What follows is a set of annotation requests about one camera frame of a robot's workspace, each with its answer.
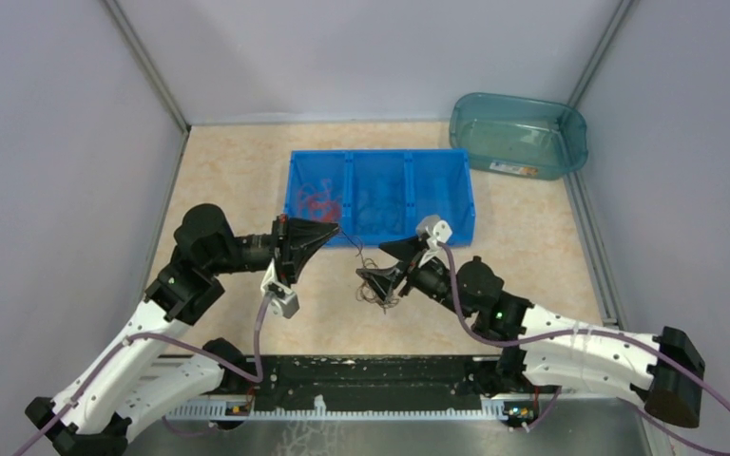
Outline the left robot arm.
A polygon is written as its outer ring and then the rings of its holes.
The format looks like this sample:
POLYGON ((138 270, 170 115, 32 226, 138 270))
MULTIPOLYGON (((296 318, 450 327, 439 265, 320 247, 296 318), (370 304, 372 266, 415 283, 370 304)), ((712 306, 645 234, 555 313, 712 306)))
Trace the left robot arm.
POLYGON ((191 208, 175 230, 175 249, 121 331, 65 389, 26 408, 36 438, 60 455, 120 455, 170 410, 214 390, 233 393, 264 380, 261 354, 244 356, 217 338, 190 346, 175 371, 150 383, 143 376, 168 347, 181 347, 192 328, 223 295, 220 278, 260 272, 256 331, 271 313, 298 310, 294 285, 309 259, 340 231, 332 221, 277 216, 269 233, 234 234, 219 206, 191 208))

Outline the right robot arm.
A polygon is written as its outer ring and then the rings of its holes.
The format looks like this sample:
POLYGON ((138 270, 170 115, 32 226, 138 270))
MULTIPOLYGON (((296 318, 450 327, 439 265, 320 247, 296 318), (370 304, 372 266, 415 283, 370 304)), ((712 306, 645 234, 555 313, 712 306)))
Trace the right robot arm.
POLYGON ((427 241, 385 242, 390 268, 357 275, 380 303, 418 291, 455 313, 475 340, 501 349, 497 378, 503 388, 562 387, 625 400, 680 428, 697 428, 705 362, 686 332, 612 331, 574 320, 506 291, 504 280, 480 256, 454 268, 427 241))

